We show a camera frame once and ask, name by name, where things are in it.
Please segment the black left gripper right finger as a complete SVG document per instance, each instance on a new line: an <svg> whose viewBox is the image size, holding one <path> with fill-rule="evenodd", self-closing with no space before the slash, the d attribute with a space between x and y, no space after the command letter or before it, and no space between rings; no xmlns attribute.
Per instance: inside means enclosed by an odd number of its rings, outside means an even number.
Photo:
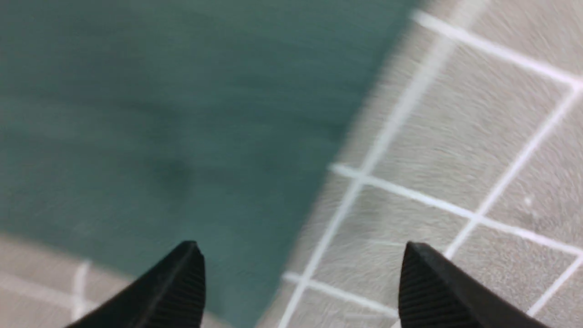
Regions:
<svg viewBox="0 0 583 328"><path fill-rule="evenodd" d="M402 328L543 328L427 243L408 241L400 272Z"/></svg>

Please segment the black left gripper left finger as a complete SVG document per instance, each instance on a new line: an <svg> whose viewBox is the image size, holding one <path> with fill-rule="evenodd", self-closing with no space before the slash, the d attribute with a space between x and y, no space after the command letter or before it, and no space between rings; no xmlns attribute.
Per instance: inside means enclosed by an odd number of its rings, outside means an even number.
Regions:
<svg viewBox="0 0 583 328"><path fill-rule="evenodd" d="M71 327L200 328L205 303L205 258L195 241L183 241Z"/></svg>

